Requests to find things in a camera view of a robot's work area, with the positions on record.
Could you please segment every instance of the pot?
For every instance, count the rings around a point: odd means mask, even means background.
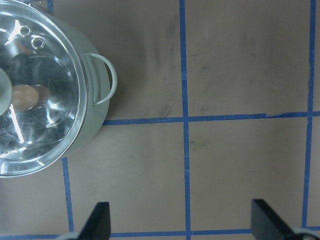
[[[116,88],[114,66],[82,33],[0,0],[0,178],[35,173],[86,145]]]

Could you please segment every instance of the blue tape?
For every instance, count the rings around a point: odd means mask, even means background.
[[[105,120],[103,122],[103,126],[133,125],[133,124],[166,124],[166,123],[182,123],[182,122],[183,122],[182,117],[159,117],[159,118]]]
[[[192,235],[232,235],[232,234],[251,234],[251,229],[225,229],[225,230],[204,230],[193,231]]]
[[[50,12],[54,12],[54,1],[53,0],[47,0],[48,3],[48,9],[50,10]]]
[[[281,119],[281,118],[305,118],[307,112],[286,112],[278,115],[257,114],[235,114],[235,115],[212,115],[212,116],[190,116],[189,122],[204,121],[226,121],[226,120],[249,120],[249,119]]]
[[[225,121],[225,120],[247,120],[247,119],[281,119],[281,118],[305,118],[308,113],[286,112],[278,115],[257,114],[234,114],[234,115],[209,115],[209,116],[188,116],[188,117],[159,117],[159,118],[138,118],[138,119],[118,119],[105,120],[103,126],[108,125],[135,125],[135,124],[166,124],[186,122],[205,122],[205,121]],[[313,112],[313,116],[320,116],[320,111]]]
[[[184,144],[184,197],[185,197],[185,230],[187,240],[191,239],[191,204],[190,204],[190,151],[189,151],[189,113],[187,81],[187,42],[186,42],[186,2],[179,0],[180,16],[180,54],[183,109],[183,144]]]
[[[123,232],[111,233],[111,238],[135,238],[135,237],[172,237],[185,236],[185,231],[152,231],[152,232]]]
[[[312,125],[313,125],[313,115],[314,115],[313,108],[314,108],[314,78],[315,78],[315,42],[316,42],[316,0],[310,0],[310,39],[309,39],[310,79],[309,79],[309,93],[308,93],[308,113],[307,113],[302,220],[301,220],[301,226],[303,228],[305,228],[308,223]]]
[[[62,159],[62,166],[63,166],[63,177],[64,177],[66,211],[67,211],[68,222],[69,222],[69,232],[73,232],[75,230],[74,217],[73,217],[73,212],[72,212],[68,159],[66,157]]]
[[[0,240],[55,239],[59,235],[0,235]]]
[[[307,226],[306,228],[312,231],[320,231],[320,226]]]

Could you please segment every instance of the glass lid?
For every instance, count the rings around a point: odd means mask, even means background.
[[[0,0],[0,177],[37,172],[77,137],[87,106],[82,62],[45,15]]]

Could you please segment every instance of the lid knob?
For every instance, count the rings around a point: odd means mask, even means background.
[[[0,116],[4,114],[12,101],[13,88],[8,75],[0,68]]]

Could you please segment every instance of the grid line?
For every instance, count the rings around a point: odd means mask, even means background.
[[[312,231],[320,231],[320,226],[307,226]],[[199,235],[234,235],[251,234],[251,229],[221,229],[221,230],[198,230],[198,231],[151,231],[151,232],[118,232],[112,233],[112,238],[136,238],[136,237],[176,237],[176,236],[199,236]],[[0,235],[0,240],[32,240],[32,239],[54,239],[59,235],[27,234],[27,235]]]
[[[53,0],[47,0],[48,3],[48,9],[50,10],[51,13],[54,12],[54,1]]]
[[[313,117],[320,117],[320,111],[313,111]],[[166,124],[183,123],[184,118],[188,122],[213,122],[213,121],[232,121],[232,120],[254,120],[254,119],[283,119],[283,118],[306,118],[308,112],[285,112],[277,115],[266,113],[255,114],[230,114],[230,115],[207,115],[207,116],[188,116],[188,117],[159,117],[159,118],[135,118],[135,119],[115,119],[105,120],[103,126],[110,125],[138,125],[138,124]]]
[[[190,150],[188,112],[188,72],[186,42],[186,0],[179,0],[180,55],[183,112],[183,155],[184,155],[184,201],[186,240],[191,240],[191,194],[190,194]]]
[[[312,124],[314,109],[314,78],[315,78],[315,41],[316,41],[316,0],[310,0],[310,35],[309,35],[309,93],[307,108],[307,129],[305,143],[305,165],[302,202],[301,226],[306,227],[308,222],[309,181],[312,146]]]
[[[66,202],[66,211],[68,216],[69,232],[73,232],[75,230],[74,217],[72,212],[68,159],[66,157],[62,159],[62,167],[63,167],[65,202]]]

